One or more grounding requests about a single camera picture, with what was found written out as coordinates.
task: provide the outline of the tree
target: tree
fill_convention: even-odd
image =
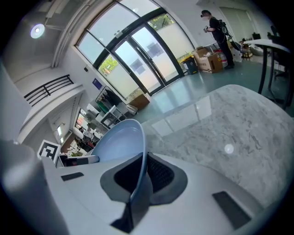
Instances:
[[[106,60],[101,64],[99,70],[103,73],[110,73],[119,63],[109,55]]]
[[[172,21],[166,14],[149,21],[149,25],[156,31],[173,23],[174,21]]]

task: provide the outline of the green floor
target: green floor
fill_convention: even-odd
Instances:
[[[262,64],[251,61],[235,63],[235,68],[223,70],[219,73],[196,73],[187,75],[175,81],[168,87],[151,97],[151,102],[134,117],[140,123],[150,120],[189,101],[229,84],[237,84],[248,89],[258,91],[261,78]],[[262,94],[270,97],[267,91],[270,69],[266,72],[265,85]],[[272,90],[277,98],[283,98],[288,81],[278,78],[272,84]],[[287,107],[286,112],[294,117],[294,102]]]

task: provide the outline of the black pants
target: black pants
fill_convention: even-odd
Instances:
[[[220,49],[225,54],[228,65],[234,65],[233,56],[226,40],[223,43],[218,43]]]

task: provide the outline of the man in black clothing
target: man in black clothing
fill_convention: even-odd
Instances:
[[[220,22],[214,18],[208,10],[203,10],[202,19],[209,20],[209,28],[206,28],[206,32],[211,32],[220,49],[226,56],[226,60],[228,61],[228,65],[225,69],[234,68],[233,56],[229,46],[226,42],[226,35],[222,32]]]

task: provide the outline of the black t-shirt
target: black t-shirt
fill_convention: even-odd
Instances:
[[[211,17],[209,20],[209,26],[211,28],[215,28],[215,31],[212,32],[213,37],[218,43],[221,43],[224,41],[224,33],[221,31],[220,22],[215,19],[214,17]]]

